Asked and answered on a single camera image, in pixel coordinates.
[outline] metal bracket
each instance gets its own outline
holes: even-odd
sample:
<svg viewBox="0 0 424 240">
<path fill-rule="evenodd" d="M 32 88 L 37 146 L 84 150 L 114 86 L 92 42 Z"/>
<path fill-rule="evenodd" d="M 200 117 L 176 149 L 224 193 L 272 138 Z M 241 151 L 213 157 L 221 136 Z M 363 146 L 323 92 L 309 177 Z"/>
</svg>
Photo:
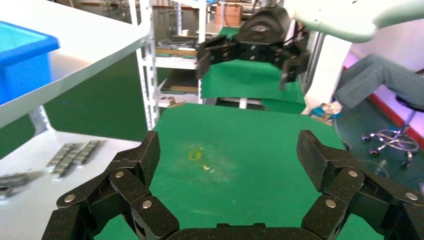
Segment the metal bracket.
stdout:
<svg viewBox="0 0 424 240">
<path fill-rule="evenodd" d="M 44 106 L 41 105 L 36 109 L 29 112 L 29 119 L 35 128 L 34 137 L 48 130 L 54 130 L 50 124 L 49 117 L 47 116 Z"/>
</svg>

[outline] workbench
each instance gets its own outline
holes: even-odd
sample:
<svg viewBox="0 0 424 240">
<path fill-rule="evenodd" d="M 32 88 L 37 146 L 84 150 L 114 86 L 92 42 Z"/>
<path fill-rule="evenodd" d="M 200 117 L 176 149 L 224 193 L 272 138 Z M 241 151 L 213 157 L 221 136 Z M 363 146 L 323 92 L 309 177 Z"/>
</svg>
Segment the workbench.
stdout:
<svg viewBox="0 0 424 240">
<path fill-rule="evenodd" d="M 181 229 L 217 223 L 300 227 L 321 194 L 297 159 L 299 131 L 343 148 L 333 127 L 308 116 L 214 105 L 168 108 L 155 130 L 160 162 L 152 194 L 178 218 Z M 97 240 L 135 240 L 119 216 Z M 383 239 L 352 215 L 338 240 Z"/>
</svg>

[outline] jeans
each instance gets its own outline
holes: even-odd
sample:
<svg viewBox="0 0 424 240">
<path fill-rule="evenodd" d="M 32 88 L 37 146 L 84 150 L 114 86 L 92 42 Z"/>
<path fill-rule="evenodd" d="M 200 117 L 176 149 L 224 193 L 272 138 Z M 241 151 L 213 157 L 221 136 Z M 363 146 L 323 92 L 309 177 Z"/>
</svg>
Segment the jeans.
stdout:
<svg viewBox="0 0 424 240">
<path fill-rule="evenodd" d="M 375 54 L 361 59 L 341 74 L 334 98 L 351 109 L 381 85 L 412 104 L 424 106 L 424 77 Z"/>
</svg>

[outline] blue plastic bin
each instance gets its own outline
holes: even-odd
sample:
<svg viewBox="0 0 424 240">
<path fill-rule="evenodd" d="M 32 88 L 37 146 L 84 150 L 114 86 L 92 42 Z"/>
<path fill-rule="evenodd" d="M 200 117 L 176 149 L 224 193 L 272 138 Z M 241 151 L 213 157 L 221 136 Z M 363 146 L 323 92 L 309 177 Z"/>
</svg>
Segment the blue plastic bin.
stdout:
<svg viewBox="0 0 424 240">
<path fill-rule="evenodd" d="M 0 21 L 0 105 L 52 81 L 56 37 Z"/>
</svg>

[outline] green table surface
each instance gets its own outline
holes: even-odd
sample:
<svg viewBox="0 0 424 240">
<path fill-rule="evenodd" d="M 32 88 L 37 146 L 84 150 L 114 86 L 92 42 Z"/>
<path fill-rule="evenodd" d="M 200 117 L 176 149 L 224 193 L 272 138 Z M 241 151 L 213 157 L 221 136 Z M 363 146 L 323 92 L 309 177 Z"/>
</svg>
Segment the green table surface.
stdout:
<svg viewBox="0 0 424 240">
<path fill-rule="evenodd" d="M 158 131 L 161 155 L 152 194 L 178 218 L 181 229 L 217 223 L 299 227 L 318 193 L 298 161 L 300 130 L 342 148 L 335 130 L 310 117 L 185 104 L 164 111 Z M 120 218 L 97 240 L 133 240 Z M 352 215 L 339 240 L 383 239 Z"/>
<path fill-rule="evenodd" d="M 234 28 L 224 27 L 220 35 L 232 36 Z M 256 98 L 304 104 L 299 83 L 290 82 L 280 90 L 281 69 L 267 62 L 233 60 L 210 66 L 202 78 L 204 98 Z"/>
</svg>

